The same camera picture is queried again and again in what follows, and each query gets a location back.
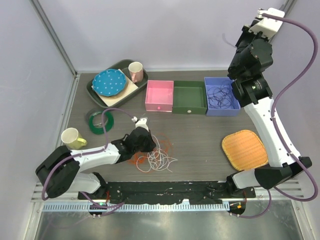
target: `mug handle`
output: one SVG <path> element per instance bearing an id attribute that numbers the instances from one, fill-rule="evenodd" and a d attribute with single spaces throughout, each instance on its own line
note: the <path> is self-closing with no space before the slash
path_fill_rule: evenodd
<path id="1" fill-rule="evenodd" d="M 133 82 L 133 83 L 136 82 L 135 78 L 136 78 L 136 73 L 134 72 L 134 73 L 132 74 L 132 76 L 131 76 L 131 79 L 132 79 L 132 82 Z"/>
<path id="2" fill-rule="evenodd" d="M 82 143 L 82 146 L 85 146 L 88 143 L 87 140 L 85 140 L 83 138 L 78 138 L 77 140 Z"/>

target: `pink drawer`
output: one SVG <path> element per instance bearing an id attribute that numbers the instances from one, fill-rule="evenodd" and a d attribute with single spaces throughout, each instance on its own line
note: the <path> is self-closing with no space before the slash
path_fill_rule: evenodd
<path id="1" fill-rule="evenodd" d="M 174 81 L 148 80 L 145 96 L 147 111 L 172 112 Z"/>

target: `beige board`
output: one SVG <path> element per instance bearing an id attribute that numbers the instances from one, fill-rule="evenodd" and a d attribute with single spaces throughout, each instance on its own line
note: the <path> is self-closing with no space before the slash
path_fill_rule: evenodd
<path id="1" fill-rule="evenodd" d="M 97 94 L 99 96 L 99 98 L 101 98 L 101 100 L 107 106 L 112 106 L 112 105 L 118 103 L 119 101 L 124 99 L 126 96 L 128 96 L 129 94 L 131 94 L 132 92 L 134 92 L 138 88 L 137 85 L 135 85 L 130 80 L 130 78 L 128 78 L 126 75 L 125 75 L 125 79 L 126 79 L 126 87 L 124 88 L 124 90 L 122 92 L 120 92 L 116 96 L 101 96 L 101 95 Z"/>

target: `white wall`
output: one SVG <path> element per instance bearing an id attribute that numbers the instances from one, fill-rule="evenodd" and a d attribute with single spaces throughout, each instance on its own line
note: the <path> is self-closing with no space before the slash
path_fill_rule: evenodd
<path id="1" fill-rule="evenodd" d="M 29 1 L 0 1 L 0 22 L 0 238 L 21 240 L 73 77 Z"/>
<path id="2" fill-rule="evenodd" d="M 39 0 L 78 71 L 122 59 L 147 69 L 226 68 L 242 26 L 285 0 Z"/>
<path id="3" fill-rule="evenodd" d="M 300 21 L 311 28 L 320 40 L 320 25 L 318 11 L 320 1 L 298 0 L 288 18 Z M 286 24 L 275 37 L 273 44 L 274 64 L 266 70 L 265 78 L 277 95 L 279 91 L 292 81 L 307 65 L 312 55 L 313 44 L 311 38 L 299 28 Z M 292 142 L 302 156 L 309 156 L 313 166 L 313 173 L 320 185 L 320 54 L 310 71 L 284 94 L 278 103 L 278 113 L 281 117 Z M 311 196 L 313 187 L 303 173 L 299 176 L 306 197 Z M 308 203 L 313 214 L 314 230 L 320 230 L 318 220 L 320 196 Z"/>

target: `plate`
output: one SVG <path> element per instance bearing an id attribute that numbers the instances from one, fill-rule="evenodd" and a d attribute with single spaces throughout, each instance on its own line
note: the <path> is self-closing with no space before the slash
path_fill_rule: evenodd
<path id="1" fill-rule="evenodd" d="M 112 97 L 125 89 L 126 76 L 117 69 L 108 69 L 100 72 L 93 79 L 93 90 L 102 96 Z"/>

